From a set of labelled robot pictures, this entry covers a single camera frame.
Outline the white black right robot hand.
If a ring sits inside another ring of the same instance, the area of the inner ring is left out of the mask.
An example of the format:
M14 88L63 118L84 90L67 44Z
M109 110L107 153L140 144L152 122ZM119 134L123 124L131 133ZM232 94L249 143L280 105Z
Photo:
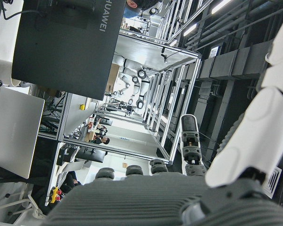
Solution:
M283 24L260 91L222 141L209 169L182 117L183 171L95 179L68 193L45 226L283 226L262 185L283 155Z

